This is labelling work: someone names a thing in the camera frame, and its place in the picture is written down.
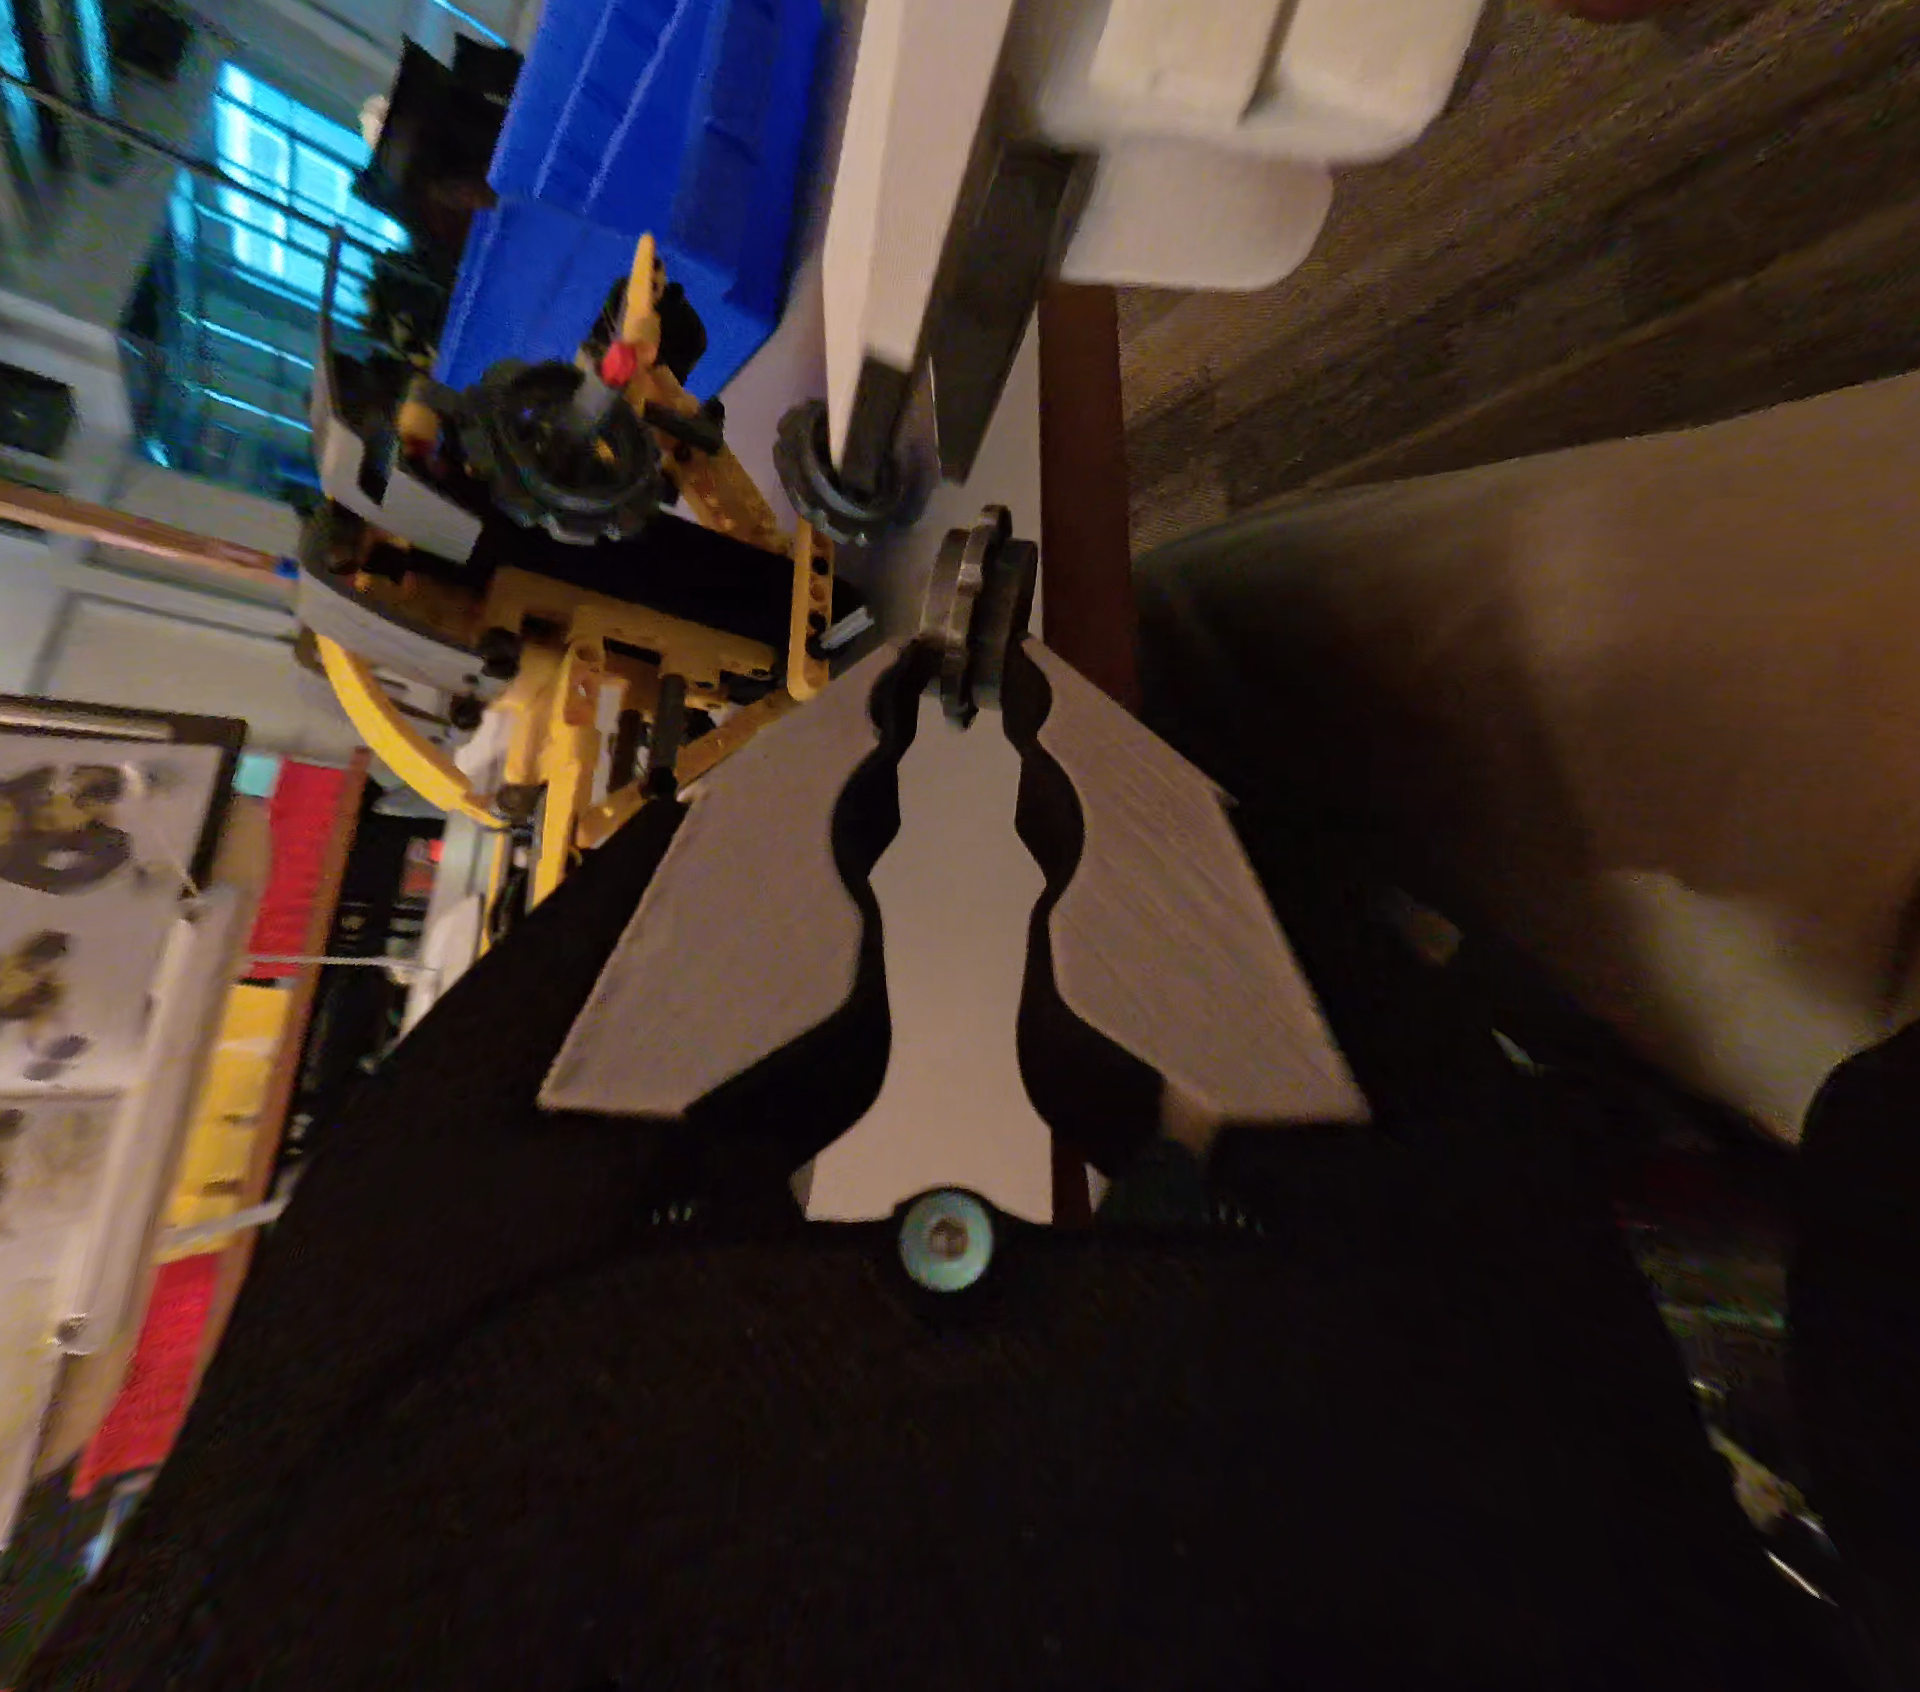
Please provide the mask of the red storage bin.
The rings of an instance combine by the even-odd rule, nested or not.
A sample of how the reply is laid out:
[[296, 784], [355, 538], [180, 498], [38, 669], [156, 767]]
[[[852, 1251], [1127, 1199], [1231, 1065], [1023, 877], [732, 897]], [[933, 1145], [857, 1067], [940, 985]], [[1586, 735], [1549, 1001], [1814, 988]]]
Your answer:
[[334, 884], [334, 840], [358, 820], [362, 778], [344, 766], [283, 759], [270, 793], [268, 877], [252, 922], [247, 978], [274, 982], [309, 951]]
[[161, 1263], [132, 1358], [105, 1422], [83, 1448], [73, 1498], [153, 1472], [169, 1460], [199, 1390], [205, 1335], [223, 1278], [223, 1253]]

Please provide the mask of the yellow grey toy brick vehicle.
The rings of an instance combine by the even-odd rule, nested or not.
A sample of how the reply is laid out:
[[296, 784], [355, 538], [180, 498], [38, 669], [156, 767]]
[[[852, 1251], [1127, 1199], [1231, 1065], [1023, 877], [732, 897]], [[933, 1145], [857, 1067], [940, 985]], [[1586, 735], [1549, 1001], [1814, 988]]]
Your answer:
[[344, 239], [318, 298], [300, 629], [360, 744], [501, 836], [493, 938], [821, 696], [875, 614], [692, 392], [706, 327], [649, 233], [572, 357], [468, 386], [406, 317], [368, 356], [339, 347]]

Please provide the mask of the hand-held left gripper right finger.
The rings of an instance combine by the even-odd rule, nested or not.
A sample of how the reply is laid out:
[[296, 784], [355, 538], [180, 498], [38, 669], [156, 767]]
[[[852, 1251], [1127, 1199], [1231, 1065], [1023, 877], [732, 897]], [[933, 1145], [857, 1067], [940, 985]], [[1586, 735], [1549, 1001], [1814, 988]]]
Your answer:
[[1042, 879], [1019, 1060], [1041, 1119], [1081, 1149], [1367, 1125], [1231, 797], [1036, 637], [1019, 649], [1019, 759]]

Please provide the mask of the blue plastic bin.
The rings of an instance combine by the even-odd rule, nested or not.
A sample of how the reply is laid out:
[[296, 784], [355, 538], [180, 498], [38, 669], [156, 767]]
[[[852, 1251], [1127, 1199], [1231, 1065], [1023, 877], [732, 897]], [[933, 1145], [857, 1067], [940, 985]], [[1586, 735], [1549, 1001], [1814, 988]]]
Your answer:
[[493, 154], [435, 375], [568, 359], [650, 236], [722, 392], [787, 305], [823, 0], [545, 0]]

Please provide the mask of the dark grey toy wheel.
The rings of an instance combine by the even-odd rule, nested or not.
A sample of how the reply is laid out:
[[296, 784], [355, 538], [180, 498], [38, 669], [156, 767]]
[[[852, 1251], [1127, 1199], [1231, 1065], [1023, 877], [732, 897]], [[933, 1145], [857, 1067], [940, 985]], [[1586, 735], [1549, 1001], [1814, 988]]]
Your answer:
[[927, 690], [956, 729], [1000, 709], [1006, 672], [1033, 627], [1041, 570], [1041, 543], [1016, 531], [1006, 503], [986, 503], [940, 540], [917, 643]]
[[859, 456], [850, 466], [835, 464], [830, 405], [824, 398], [803, 400], [781, 417], [775, 466], [808, 528], [837, 545], [869, 548], [905, 525], [901, 420], [869, 423], [852, 436], [863, 439]]

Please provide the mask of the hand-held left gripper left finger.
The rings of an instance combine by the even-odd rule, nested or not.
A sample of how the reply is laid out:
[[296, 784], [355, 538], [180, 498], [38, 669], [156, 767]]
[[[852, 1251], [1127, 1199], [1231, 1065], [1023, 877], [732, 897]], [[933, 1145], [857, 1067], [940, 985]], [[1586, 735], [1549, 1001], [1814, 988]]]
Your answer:
[[696, 782], [541, 1085], [554, 1111], [857, 1121], [895, 1020], [875, 871], [923, 656], [882, 643]]

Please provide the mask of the white printed box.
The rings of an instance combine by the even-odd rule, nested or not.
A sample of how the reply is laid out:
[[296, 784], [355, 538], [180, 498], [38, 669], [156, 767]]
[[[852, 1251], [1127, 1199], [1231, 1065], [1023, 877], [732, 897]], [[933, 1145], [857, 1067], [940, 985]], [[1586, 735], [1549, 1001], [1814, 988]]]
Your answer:
[[4, 696], [4, 1439], [118, 1332], [161, 1228], [247, 894], [243, 720]]

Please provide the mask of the person's beige pants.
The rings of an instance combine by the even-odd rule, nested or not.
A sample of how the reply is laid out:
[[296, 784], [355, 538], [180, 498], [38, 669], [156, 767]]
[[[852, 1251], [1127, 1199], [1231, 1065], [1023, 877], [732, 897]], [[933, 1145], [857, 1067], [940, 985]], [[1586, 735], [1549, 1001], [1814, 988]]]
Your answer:
[[1144, 554], [1171, 744], [1797, 1144], [1917, 1020], [1917, 371]]

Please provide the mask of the yellow storage bin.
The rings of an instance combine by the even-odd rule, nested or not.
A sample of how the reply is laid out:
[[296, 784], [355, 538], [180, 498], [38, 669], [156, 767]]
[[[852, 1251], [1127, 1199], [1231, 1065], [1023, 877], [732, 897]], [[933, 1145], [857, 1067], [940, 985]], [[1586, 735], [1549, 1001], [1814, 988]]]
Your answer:
[[232, 984], [187, 1119], [162, 1229], [194, 1232], [265, 1199], [252, 1185], [268, 1125], [290, 984]]

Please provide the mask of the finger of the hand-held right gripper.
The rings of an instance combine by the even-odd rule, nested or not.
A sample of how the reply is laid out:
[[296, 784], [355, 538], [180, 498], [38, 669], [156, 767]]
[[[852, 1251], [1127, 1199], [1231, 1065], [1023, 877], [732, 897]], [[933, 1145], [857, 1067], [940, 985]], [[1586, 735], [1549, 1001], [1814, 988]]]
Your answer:
[[829, 459], [880, 480], [1019, 0], [865, 0], [823, 249]]
[[952, 217], [925, 323], [944, 481], [973, 478], [1029, 322], [1076, 227], [1076, 154], [993, 150]]

